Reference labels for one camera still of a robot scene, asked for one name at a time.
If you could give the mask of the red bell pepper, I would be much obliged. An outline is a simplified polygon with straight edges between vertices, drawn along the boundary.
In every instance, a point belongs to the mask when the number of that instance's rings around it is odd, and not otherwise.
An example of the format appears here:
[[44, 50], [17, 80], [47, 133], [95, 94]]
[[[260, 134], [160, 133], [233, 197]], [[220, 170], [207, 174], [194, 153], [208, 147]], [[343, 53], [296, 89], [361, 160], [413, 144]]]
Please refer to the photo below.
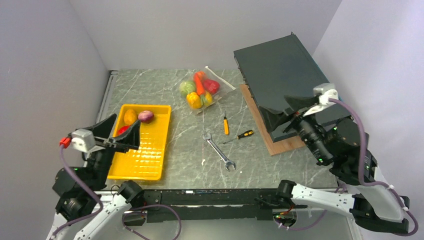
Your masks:
[[202, 84], [204, 89], [211, 95], [215, 95], [221, 88], [221, 85], [217, 81], [209, 78], [206, 78]]

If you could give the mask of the green cabbage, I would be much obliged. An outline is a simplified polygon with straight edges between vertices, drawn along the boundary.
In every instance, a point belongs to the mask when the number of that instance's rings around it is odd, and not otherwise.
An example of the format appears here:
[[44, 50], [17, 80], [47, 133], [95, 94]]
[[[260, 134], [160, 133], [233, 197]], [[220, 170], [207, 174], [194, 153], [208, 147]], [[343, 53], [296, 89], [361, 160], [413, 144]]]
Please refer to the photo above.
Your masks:
[[196, 92], [196, 84], [192, 80], [183, 81], [179, 85], [179, 92], [185, 98], [188, 94]]

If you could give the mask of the clear dotted zip bag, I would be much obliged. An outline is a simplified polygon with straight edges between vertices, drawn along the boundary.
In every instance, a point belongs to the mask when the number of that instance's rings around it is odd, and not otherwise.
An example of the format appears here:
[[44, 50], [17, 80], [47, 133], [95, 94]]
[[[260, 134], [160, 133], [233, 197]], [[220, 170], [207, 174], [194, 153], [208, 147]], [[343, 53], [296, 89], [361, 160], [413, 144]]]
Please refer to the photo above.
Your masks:
[[236, 88], [205, 66], [197, 70], [187, 80], [180, 81], [178, 91], [188, 108], [194, 114], [203, 112]]

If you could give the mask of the orange carrot with green top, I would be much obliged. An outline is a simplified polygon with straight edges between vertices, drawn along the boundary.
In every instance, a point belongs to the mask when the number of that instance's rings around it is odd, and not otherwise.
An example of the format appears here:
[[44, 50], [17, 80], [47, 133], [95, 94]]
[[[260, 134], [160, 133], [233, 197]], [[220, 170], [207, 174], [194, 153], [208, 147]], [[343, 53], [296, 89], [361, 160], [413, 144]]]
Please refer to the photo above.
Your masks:
[[203, 83], [202, 83], [205, 75], [206, 74], [203, 71], [197, 71], [193, 75], [193, 81], [194, 81], [194, 84], [195, 84], [195, 87], [196, 87], [196, 93], [199, 96], [204, 96], [205, 93], [206, 93], [205, 88], [204, 88]]

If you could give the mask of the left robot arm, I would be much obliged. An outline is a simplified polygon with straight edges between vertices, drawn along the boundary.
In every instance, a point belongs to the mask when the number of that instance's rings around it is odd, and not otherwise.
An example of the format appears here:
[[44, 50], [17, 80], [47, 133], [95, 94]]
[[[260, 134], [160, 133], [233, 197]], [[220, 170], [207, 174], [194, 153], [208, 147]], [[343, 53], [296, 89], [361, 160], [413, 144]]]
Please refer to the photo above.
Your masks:
[[109, 203], [101, 201], [97, 191], [106, 187], [106, 180], [116, 153], [127, 153], [140, 146], [141, 121], [136, 120], [122, 134], [111, 137], [116, 114], [88, 127], [75, 129], [59, 143], [59, 155], [71, 147], [85, 157], [86, 166], [69, 166], [55, 176], [52, 186], [59, 200], [49, 240], [94, 240], [112, 219], [125, 211], [137, 210], [145, 203], [144, 189], [133, 180], [122, 183]]

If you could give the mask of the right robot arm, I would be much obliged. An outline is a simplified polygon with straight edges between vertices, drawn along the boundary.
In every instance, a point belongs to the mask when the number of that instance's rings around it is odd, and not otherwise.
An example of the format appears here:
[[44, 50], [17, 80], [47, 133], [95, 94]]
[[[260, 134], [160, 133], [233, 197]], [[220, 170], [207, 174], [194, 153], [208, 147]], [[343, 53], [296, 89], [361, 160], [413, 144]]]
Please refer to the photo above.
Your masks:
[[221, 217], [231, 216], [231, 208], [239, 208], [237, 217], [272, 219], [280, 227], [291, 229], [294, 220], [287, 215], [294, 209], [320, 208], [345, 217], [369, 231], [410, 236], [409, 199], [399, 195], [388, 184], [377, 161], [367, 149], [368, 135], [358, 115], [350, 110], [350, 118], [341, 118], [331, 130], [317, 123], [315, 114], [342, 102], [336, 90], [317, 93], [314, 97], [287, 96], [296, 113], [288, 129], [296, 131], [317, 159], [319, 166], [329, 166], [347, 188], [357, 193], [328, 192], [282, 180], [277, 188], [270, 189], [210, 189], [195, 190], [143, 190], [130, 199], [133, 211], [164, 207], [177, 212], [189, 207], [217, 208], [223, 206]]

